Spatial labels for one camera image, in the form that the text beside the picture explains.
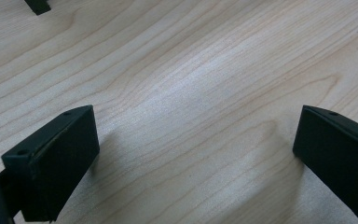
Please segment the screw hole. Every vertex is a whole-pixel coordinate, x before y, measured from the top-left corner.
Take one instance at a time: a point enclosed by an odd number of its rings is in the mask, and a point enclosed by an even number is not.
[[[28,154],[28,152],[30,152],[28,149],[22,149],[17,152],[17,155],[22,156],[22,155]]]

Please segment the wooden table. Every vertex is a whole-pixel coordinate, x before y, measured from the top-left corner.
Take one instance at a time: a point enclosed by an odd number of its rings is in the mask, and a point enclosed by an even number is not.
[[[358,122],[358,1],[49,4],[0,1],[0,155],[94,105],[57,223],[358,223],[292,153],[302,105]]]

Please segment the table surface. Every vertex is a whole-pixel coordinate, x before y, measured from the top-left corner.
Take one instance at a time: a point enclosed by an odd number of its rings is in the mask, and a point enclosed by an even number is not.
[[[358,122],[358,1],[48,3],[0,1],[0,155],[94,105],[57,223],[358,223],[292,153],[302,105]]]

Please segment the black object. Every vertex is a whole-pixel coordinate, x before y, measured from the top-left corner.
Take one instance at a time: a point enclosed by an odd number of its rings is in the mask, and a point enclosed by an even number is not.
[[[40,15],[51,10],[47,0],[25,0],[25,2],[36,15]]]
[[[0,223],[57,219],[100,151],[92,105],[66,111],[2,156]]]
[[[293,152],[358,216],[358,123],[304,105]]]

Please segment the light wooden surface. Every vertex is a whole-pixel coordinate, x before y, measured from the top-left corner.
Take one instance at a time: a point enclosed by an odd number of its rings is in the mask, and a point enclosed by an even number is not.
[[[0,1],[0,155],[94,105],[57,223],[358,223],[292,153],[302,105],[358,121],[358,1],[49,4]]]

